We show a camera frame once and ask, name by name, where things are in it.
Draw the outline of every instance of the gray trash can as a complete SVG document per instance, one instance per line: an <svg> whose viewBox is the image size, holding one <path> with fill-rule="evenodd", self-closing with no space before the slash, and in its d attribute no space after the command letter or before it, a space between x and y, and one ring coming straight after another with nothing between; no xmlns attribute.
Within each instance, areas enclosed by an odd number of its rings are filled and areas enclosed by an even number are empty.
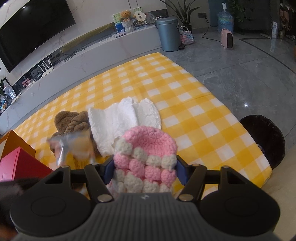
<svg viewBox="0 0 296 241"><path fill-rule="evenodd" d="M161 47L163 51L173 52L179 50L181 38L178 19L175 17L160 18L156 21Z"/></svg>

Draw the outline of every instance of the yellow checkered blanket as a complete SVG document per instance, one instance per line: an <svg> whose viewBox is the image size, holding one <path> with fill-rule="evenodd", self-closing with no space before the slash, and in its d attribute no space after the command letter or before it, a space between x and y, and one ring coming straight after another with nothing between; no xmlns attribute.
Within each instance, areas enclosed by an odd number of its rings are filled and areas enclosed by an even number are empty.
<svg viewBox="0 0 296 241"><path fill-rule="evenodd" d="M37 159L55 169L46 139L56 132L54 117L58 112L105 109L129 96L136 101L149 98L156 105L162 130L176 140L178 155L187 163L216 170L228 165L259 187L269 178L267 159L228 108L196 78L160 53L89 79L38 110L15 132L36 149ZM176 181L175 191L181 188ZM207 185L205 194L214 190L216 186Z"/></svg>

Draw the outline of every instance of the dark pouf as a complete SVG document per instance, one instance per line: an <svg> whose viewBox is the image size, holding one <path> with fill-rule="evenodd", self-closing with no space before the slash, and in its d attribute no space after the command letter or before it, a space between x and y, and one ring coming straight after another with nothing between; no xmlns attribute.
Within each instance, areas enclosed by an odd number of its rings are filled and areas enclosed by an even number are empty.
<svg viewBox="0 0 296 241"><path fill-rule="evenodd" d="M274 169L285 156L285 139L280 129L263 115L248 115L240 123L250 133Z"/></svg>

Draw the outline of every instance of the teddy bear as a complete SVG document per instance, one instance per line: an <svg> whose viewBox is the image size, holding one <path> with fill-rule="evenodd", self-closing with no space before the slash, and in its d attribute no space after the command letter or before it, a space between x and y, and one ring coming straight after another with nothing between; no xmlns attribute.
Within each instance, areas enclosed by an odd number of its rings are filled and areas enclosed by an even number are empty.
<svg viewBox="0 0 296 241"><path fill-rule="evenodd" d="M131 17L131 12L130 11L123 11L123 12L120 13L120 15L121 15L120 21L122 21L122 22L133 19Z"/></svg>

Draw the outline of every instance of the power cord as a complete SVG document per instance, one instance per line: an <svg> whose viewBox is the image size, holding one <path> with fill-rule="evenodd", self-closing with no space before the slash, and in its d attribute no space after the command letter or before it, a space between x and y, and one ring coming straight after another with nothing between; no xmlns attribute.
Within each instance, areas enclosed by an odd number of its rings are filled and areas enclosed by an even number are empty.
<svg viewBox="0 0 296 241"><path fill-rule="evenodd" d="M206 20L206 22L207 22L207 24L208 24L208 27L207 27L207 31L202 35L202 38L204 38L204 39L209 39L209 40L214 40L214 41L217 41L217 42L220 42L221 43L221 41L219 41L219 40L216 40L216 39L210 39L210 38L206 38L206 37L204 37L204 35L206 35L206 33L209 31L209 27L211 26L211 27L218 27L218 26L212 26L212 25L210 25L210 23L209 23L209 21L208 21L208 19L207 18L205 18L205 20Z"/></svg>
<svg viewBox="0 0 296 241"><path fill-rule="evenodd" d="M58 59L58 61L59 62L66 62L66 61L68 61L69 59L71 59L73 56L75 56L76 54L78 54L80 51L82 51L82 50L85 50L86 49L86 46L82 46L81 48L79 48L79 49L77 49L77 50L75 50L75 51L73 51L72 53L70 53L70 54L66 54L66 58L64 58L63 60L59 60Z"/></svg>

